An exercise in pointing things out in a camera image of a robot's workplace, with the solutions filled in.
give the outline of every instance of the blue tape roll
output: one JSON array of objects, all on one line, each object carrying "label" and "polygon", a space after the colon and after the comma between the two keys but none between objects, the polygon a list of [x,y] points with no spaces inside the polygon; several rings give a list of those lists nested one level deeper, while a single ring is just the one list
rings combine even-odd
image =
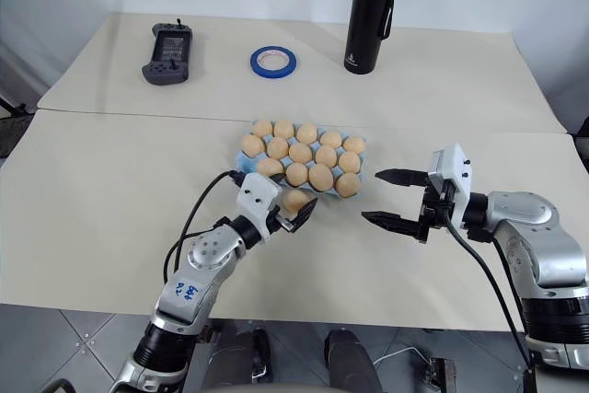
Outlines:
[{"label": "blue tape roll", "polygon": [[[288,64],[284,68],[280,69],[266,69],[260,64],[260,60],[266,55],[276,54],[285,55],[288,58]],[[257,75],[261,75],[265,78],[282,78],[291,74],[296,68],[296,57],[292,51],[283,48],[282,46],[264,46],[258,49],[249,58],[249,64],[251,69]]]}]

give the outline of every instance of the black bottle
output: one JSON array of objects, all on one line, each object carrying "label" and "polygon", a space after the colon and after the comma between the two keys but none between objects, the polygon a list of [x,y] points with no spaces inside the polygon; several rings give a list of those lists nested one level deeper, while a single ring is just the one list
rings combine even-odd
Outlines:
[{"label": "black bottle", "polygon": [[353,0],[343,65],[351,73],[375,69],[380,42],[390,34],[395,0]]}]

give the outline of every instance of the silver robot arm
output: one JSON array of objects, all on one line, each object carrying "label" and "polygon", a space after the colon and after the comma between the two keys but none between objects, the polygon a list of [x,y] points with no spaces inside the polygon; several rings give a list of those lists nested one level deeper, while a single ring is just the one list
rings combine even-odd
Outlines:
[{"label": "silver robot arm", "polygon": [[526,344],[537,364],[589,370],[589,278],[579,244],[560,227],[554,204],[530,192],[470,192],[470,160],[455,144],[435,152],[427,172],[388,169],[392,184],[423,186],[418,221],[386,212],[363,213],[371,223],[426,242],[445,214],[468,238],[495,242],[520,307]]},{"label": "silver robot arm", "polygon": [[589,370],[589,278],[583,250],[548,200],[492,192],[482,228],[492,233],[521,299],[527,347],[537,363]]},{"label": "silver robot arm", "polygon": [[221,284],[254,245],[280,228],[296,231],[311,215],[317,199],[294,220],[279,215],[282,188],[261,174],[247,174],[237,196],[240,215],[228,224],[187,239],[187,259],[167,281],[145,334],[130,354],[110,392],[129,389],[173,392],[188,371],[192,350]]}]

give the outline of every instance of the blue egg tray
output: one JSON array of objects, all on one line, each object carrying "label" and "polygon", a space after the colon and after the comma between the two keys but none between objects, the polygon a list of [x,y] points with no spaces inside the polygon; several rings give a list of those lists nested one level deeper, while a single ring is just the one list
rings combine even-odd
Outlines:
[{"label": "blue egg tray", "polygon": [[[296,134],[296,131],[298,131],[299,126],[300,126],[300,124],[294,124],[294,134]],[[318,128],[318,140],[321,138],[321,135],[323,135],[323,133],[326,131],[334,131],[334,130],[332,130],[332,129],[328,130],[325,128]],[[346,138],[348,138],[350,135],[348,135],[347,133],[343,133],[343,132],[340,132],[340,134],[341,134],[341,140],[342,140],[342,144],[343,144],[343,142],[345,142]],[[262,138],[262,140],[264,141],[265,145],[268,145],[268,143],[270,142],[270,140],[272,138],[274,138],[273,135],[266,135]],[[309,145],[309,147],[311,148],[311,152],[313,153],[313,158],[315,158],[315,153],[321,147],[321,143],[318,140]],[[295,137],[291,137],[287,140],[287,142],[288,142],[288,145],[290,146],[291,144],[298,143],[298,140]],[[339,161],[340,155],[345,152],[345,149],[340,146],[335,150],[335,152],[338,155],[338,161]],[[366,154],[366,151],[362,152],[359,155],[359,157],[360,157],[360,172],[358,172],[356,175],[358,176],[360,181],[362,181],[362,166],[364,165],[364,160],[366,157],[365,154]],[[237,156],[236,156],[237,170],[239,170],[241,172],[245,172],[246,174],[248,174],[250,172],[255,172],[258,162],[260,162],[264,158],[269,158],[265,152],[262,152],[261,154],[254,156],[253,158],[250,158],[249,156],[246,156],[242,151],[239,151],[239,152],[237,152]],[[283,164],[284,170],[286,170],[286,168],[288,168],[292,163],[294,163],[293,159],[289,156],[285,156],[285,157],[281,158],[280,162]],[[315,164],[316,164],[315,160],[311,160],[308,163],[306,163],[306,167],[311,168]],[[342,175],[343,173],[344,173],[343,170],[341,170],[341,168],[337,164],[334,168],[331,168],[331,174],[333,174],[334,185],[335,185],[335,182],[340,177],[340,175]],[[324,191],[324,192],[316,191],[313,188],[313,186],[310,185],[309,182],[306,182],[300,186],[295,187],[295,186],[291,186],[286,179],[282,179],[280,184],[284,187],[291,188],[291,189],[305,189],[308,191],[312,191],[316,194],[327,193],[327,194],[335,195],[338,198],[341,198],[343,200],[356,200],[356,199],[360,198],[360,192],[357,192],[356,194],[352,195],[351,197],[342,198],[335,190],[335,187],[332,187],[331,189],[328,189],[327,191]]]}]

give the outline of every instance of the brown egg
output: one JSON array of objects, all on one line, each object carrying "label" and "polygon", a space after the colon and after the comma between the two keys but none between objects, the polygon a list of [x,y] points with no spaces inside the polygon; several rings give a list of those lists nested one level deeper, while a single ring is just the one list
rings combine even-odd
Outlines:
[{"label": "brown egg", "polygon": [[310,201],[311,199],[306,195],[306,193],[300,191],[299,189],[292,189],[287,191],[283,197],[284,208],[292,214],[298,214],[298,211],[300,211],[303,206]]},{"label": "brown egg", "polygon": [[288,120],[278,120],[276,124],[274,124],[274,136],[288,140],[295,136],[295,128]]},{"label": "brown egg", "polygon": [[274,128],[272,128],[272,122],[268,120],[258,120],[254,123],[252,132],[254,135],[262,138],[265,135],[271,135]]},{"label": "brown egg", "polygon": [[335,190],[342,198],[348,198],[360,190],[360,179],[356,174],[343,174],[335,183]]},{"label": "brown egg", "polygon": [[304,144],[312,144],[317,141],[317,126],[313,123],[303,123],[296,131],[296,139]]},{"label": "brown egg", "polygon": [[321,146],[315,153],[315,162],[333,168],[338,163],[338,154],[331,146]]},{"label": "brown egg", "polygon": [[361,154],[366,149],[366,143],[361,137],[348,137],[346,141],[343,142],[343,148],[346,151],[352,151],[356,154]]},{"label": "brown egg", "polygon": [[271,177],[272,175],[282,174],[284,172],[284,166],[274,158],[264,158],[258,162],[256,170],[266,177]]},{"label": "brown egg", "polygon": [[337,149],[341,146],[341,134],[337,131],[327,131],[323,135],[321,135],[321,140],[319,140],[321,144],[331,146],[334,149]]},{"label": "brown egg", "polygon": [[268,142],[266,154],[270,158],[280,160],[288,154],[288,142],[282,137],[274,137]]},{"label": "brown egg", "polygon": [[340,155],[338,166],[340,166],[341,170],[344,172],[357,174],[360,172],[360,157],[358,157],[358,154],[355,152],[346,151]]},{"label": "brown egg", "polygon": [[328,191],[333,187],[333,175],[325,165],[314,165],[309,169],[309,182],[319,192]]},{"label": "brown egg", "polygon": [[251,133],[244,135],[241,139],[241,150],[250,158],[264,152],[264,142]]},{"label": "brown egg", "polygon": [[286,181],[291,186],[298,187],[309,179],[309,171],[302,163],[293,163],[286,168]]},{"label": "brown egg", "polygon": [[308,163],[313,159],[311,148],[306,144],[293,143],[288,149],[288,156],[296,163]]}]

